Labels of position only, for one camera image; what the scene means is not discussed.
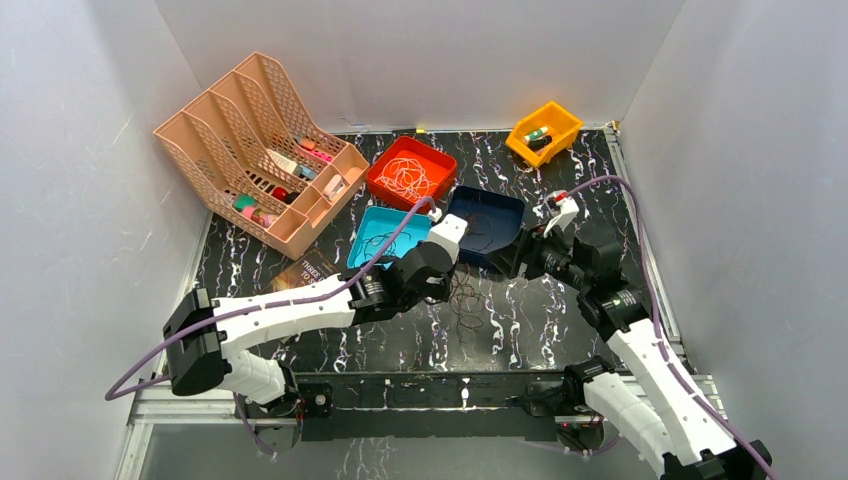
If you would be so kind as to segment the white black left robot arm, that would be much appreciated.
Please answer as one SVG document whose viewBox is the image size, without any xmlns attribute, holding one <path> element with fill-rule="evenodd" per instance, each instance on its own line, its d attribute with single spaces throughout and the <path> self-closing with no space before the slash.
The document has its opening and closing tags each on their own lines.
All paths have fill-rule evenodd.
<svg viewBox="0 0 848 480">
<path fill-rule="evenodd" d="M 317 283 L 253 297 L 186 294 L 163 327 L 173 395 L 229 390 L 275 416 L 294 411 L 299 391 L 290 367 L 251 348 L 322 329 L 386 321 L 426 299 L 443 301 L 458 246 L 425 241 L 389 267 L 375 265 Z"/>
</svg>

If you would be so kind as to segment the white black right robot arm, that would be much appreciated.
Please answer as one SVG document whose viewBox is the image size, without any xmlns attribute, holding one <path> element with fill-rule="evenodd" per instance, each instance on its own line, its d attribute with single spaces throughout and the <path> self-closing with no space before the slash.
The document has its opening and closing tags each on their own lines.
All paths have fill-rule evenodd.
<svg viewBox="0 0 848 480">
<path fill-rule="evenodd" d="M 633 394 L 609 362 L 593 358 L 564 370 L 559 390 L 571 411 L 610 421 L 660 479 L 767 478 L 768 450 L 737 439 L 708 406 L 624 276 L 621 245 L 609 228 L 587 223 L 549 236 L 525 230 L 487 260 L 509 278 L 548 275 L 575 289 L 582 317 L 644 391 Z"/>
</svg>

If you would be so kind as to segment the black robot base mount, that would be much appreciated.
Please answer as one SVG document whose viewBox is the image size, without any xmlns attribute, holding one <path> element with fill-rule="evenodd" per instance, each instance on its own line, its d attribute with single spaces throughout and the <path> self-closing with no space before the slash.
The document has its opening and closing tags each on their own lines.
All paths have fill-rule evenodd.
<svg viewBox="0 0 848 480">
<path fill-rule="evenodd" d="M 237 398 L 237 412 L 278 452 L 288 447 L 284 429 L 305 442 L 511 437 L 579 454 L 613 443 L 603 417 L 566 396 L 556 371 L 305 373 L 297 382 L 298 398 L 284 407 Z"/>
</svg>

